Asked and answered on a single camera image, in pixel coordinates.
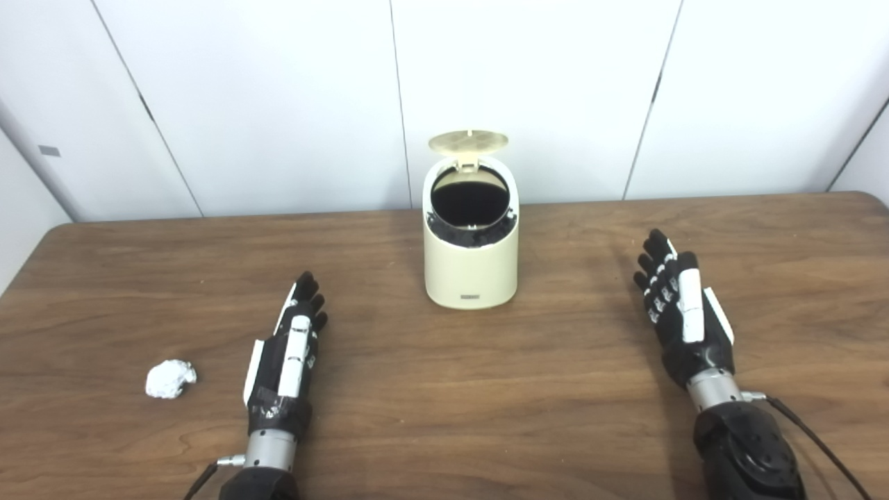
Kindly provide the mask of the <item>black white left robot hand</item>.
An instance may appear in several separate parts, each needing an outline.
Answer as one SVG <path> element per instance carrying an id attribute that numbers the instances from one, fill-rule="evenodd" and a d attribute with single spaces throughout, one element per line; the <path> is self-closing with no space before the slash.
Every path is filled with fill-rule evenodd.
<path id="1" fill-rule="evenodd" d="M 254 342 L 245 379 L 249 435 L 283 431 L 299 441 L 308 430 L 313 408 L 309 384 L 319 354 L 319 335 L 328 316 L 319 283 L 303 272 L 285 298 L 272 335 Z"/>

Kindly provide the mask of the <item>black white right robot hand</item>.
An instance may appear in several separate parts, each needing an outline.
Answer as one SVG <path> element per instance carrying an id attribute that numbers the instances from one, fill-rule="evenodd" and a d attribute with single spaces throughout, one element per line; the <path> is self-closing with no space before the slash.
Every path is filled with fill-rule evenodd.
<path id="1" fill-rule="evenodd" d="M 642 249 L 633 281 L 654 325 L 667 375 L 683 387 L 707 370 L 735 374 L 733 329 L 714 291 L 702 285 L 696 254 L 677 251 L 657 228 Z"/>

